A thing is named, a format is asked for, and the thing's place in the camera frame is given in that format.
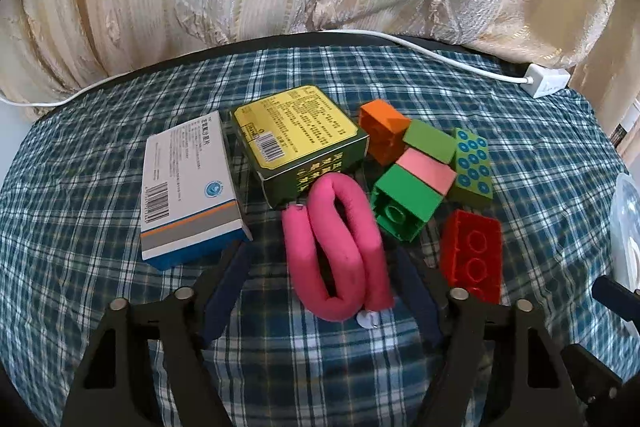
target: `bed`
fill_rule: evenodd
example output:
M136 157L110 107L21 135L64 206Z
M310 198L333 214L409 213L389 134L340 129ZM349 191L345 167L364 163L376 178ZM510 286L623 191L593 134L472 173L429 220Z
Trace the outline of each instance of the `bed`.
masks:
M353 319L324 322L303 308L287 276L279 214L268 209L228 124L225 110L302 84L319 86L351 116L384 98L410 118L486 137L495 200L482 213L502 224L502 302L534 302L559 346L581 343L623 378L640 370L640 342L590 296L593 280L611 270L609 205L625 168L589 103L570 89L533 100L518 86L397 46L355 38L354 45L305 44L309 38L175 59L34 124L0 192L0 360L44 425L60 423L74 370L111 299L161 299L211 266L203 259L161 273L142 262L140 184L146 138L215 109L223 112L257 252L225 333L204 351L231 419L250 426L411 422L441 357L424 354L398 298L377 330ZM441 53L517 74L496 58ZM365 162L354 176L370 189L379 173ZM440 206L409 245L412 255L437 265L440 229L454 208ZM179 425L161 347L150 350L165 424ZM487 355L468 425L480 417L489 370Z

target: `yellow box label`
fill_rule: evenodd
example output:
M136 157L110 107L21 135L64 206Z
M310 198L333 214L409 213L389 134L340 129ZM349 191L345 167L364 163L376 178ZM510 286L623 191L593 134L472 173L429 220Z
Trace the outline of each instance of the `yellow box label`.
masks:
M358 132L316 86L297 87L243 105L235 116L260 167L271 170Z

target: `pink lego brick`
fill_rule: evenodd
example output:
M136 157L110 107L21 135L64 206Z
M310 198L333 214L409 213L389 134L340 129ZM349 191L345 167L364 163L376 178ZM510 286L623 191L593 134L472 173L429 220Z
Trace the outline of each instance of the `pink lego brick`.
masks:
M440 163L411 147L404 151L396 164L411 172L416 178L443 196L447 195L456 179L456 172L449 168L448 165Z

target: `medicine box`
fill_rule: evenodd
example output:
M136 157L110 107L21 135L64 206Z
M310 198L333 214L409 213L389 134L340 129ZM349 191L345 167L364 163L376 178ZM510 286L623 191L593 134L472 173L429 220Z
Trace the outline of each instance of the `medicine box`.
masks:
M232 121L271 208L296 200L322 174L352 171L369 145L369 135L316 86L242 105Z
M142 259L159 270L252 239L217 111L147 139L141 200Z

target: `plastic container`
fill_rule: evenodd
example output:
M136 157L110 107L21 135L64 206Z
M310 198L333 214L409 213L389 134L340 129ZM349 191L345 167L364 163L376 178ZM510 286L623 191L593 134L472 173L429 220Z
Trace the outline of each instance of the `plastic container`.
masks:
M630 291L640 288L640 190L631 176L621 173L609 213L613 276ZM632 336L640 338L633 322L625 321Z

